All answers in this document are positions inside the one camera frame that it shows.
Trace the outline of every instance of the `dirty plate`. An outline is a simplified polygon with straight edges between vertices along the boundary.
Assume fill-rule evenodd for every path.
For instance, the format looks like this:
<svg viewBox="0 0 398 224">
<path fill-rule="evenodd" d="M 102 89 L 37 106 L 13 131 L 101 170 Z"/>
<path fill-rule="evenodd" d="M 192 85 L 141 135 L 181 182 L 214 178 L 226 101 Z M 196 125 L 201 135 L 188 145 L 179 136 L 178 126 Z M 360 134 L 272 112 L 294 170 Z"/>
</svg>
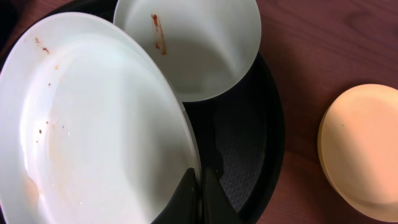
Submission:
<svg viewBox="0 0 398 224">
<path fill-rule="evenodd" d="M 185 170 L 198 172 L 160 70 L 89 14 L 50 16 L 19 39 L 0 76 L 0 123 L 8 223 L 150 223 Z"/>
<path fill-rule="evenodd" d="M 318 134 L 323 171 L 361 213 L 398 222 L 398 90 L 361 85 L 340 95 Z"/>
<path fill-rule="evenodd" d="M 184 102 L 237 84 L 261 40 L 255 0 L 119 0 L 114 24 L 149 54 Z"/>
</svg>

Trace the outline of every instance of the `brown table surface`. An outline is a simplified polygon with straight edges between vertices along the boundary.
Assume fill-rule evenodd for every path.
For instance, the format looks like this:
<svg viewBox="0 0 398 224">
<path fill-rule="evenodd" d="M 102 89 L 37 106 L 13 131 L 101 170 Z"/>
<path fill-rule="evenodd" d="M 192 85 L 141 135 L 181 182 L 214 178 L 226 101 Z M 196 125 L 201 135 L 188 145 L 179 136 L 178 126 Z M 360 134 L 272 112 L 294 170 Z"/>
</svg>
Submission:
<svg viewBox="0 0 398 224">
<path fill-rule="evenodd" d="M 71 0 L 14 0 L 25 6 L 9 44 Z M 380 223 L 350 207 L 318 161 L 321 117 L 343 91 L 363 83 L 398 88 L 398 1 L 257 0 L 261 54 L 279 88 L 286 150 L 275 192 L 258 224 Z"/>
</svg>

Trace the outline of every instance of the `white bowl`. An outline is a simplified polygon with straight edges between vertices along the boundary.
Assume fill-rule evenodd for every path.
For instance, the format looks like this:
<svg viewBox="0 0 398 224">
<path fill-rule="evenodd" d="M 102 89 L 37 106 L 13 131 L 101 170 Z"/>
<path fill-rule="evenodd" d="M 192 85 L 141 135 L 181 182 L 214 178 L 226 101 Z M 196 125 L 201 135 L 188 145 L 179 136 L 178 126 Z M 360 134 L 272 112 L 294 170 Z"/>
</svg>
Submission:
<svg viewBox="0 0 398 224">
<path fill-rule="evenodd" d="M 261 40 L 255 0 L 119 0 L 114 24 L 150 55 L 182 101 L 232 88 Z"/>
<path fill-rule="evenodd" d="M 150 223 L 198 158 L 171 88 L 122 30 L 68 12 L 32 26 L 0 76 L 8 223 Z"/>
</svg>

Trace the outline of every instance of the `white plate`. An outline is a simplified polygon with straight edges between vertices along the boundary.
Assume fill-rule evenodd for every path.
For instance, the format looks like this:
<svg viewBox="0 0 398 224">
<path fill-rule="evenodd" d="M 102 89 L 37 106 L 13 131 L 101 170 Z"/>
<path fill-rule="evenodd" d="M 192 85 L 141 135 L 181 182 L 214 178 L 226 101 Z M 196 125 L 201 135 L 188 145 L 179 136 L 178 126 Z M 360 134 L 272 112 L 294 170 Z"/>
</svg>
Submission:
<svg viewBox="0 0 398 224">
<path fill-rule="evenodd" d="M 0 76 L 8 223 L 150 223 L 198 158 L 183 113 L 123 31 L 68 12 L 32 26 Z"/>
<path fill-rule="evenodd" d="M 182 101 L 237 84 L 261 40 L 255 0 L 119 0 L 114 24 L 150 55 Z"/>
</svg>

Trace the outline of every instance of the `food stain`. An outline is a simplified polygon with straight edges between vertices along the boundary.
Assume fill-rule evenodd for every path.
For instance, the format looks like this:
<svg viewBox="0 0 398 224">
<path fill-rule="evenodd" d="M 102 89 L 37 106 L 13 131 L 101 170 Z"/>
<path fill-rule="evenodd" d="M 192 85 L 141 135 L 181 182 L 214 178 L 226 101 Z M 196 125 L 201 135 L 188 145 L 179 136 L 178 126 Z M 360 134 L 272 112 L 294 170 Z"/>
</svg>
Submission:
<svg viewBox="0 0 398 224">
<path fill-rule="evenodd" d="M 166 41 L 163 35 L 162 23 L 160 23 L 160 17 L 156 14 L 152 14 L 152 19 L 154 20 L 155 25 L 155 47 L 160 50 L 160 54 L 167 54 L 167 46 Z"/>
<path fill-rule="evenodd" d="M 25 172 L 23 178 L 25 194 L 27 196 L 29 205 L 36 210 L 37 203 L 39 202 L 39 189 L 37 188 L 36 183 L 27 175 L 27 172 Z"/>
<path fill-rule="evenodd" d="M 59 151 L 58 146 L 55 144 L 54 138 L 50 138 L 48 141 L 48 154 L 53 167 L 52 171 L 55 174 L 51 188 L 58 193 L 61 200 L 66 200 L 67 198 L 71 198 L 71 196 L 76 197 L 73 192 L 70 192 L 71 194 L 67 192 L 67 188 L 72 182 L 70 168 L 68 162 L 65 160 L 66 157 Z"/>
<path fill-rule="evenodd" d="M 50 54 L 49 50 L 46 47 L 43 47 L 43 50 Z"/>
<path fill-rule="evenodd" d="M 156 32 L 157 32 L 157 28 L 158 28 L 158 24 L 157 24 L 157 15 L 156 14 L 153 14 L 153 15 L 151 15 L 152 16 L 152 19 L 154 20 L 154 24 L 155 24 L 155 29 L 156 29 Z"/>
</svg>

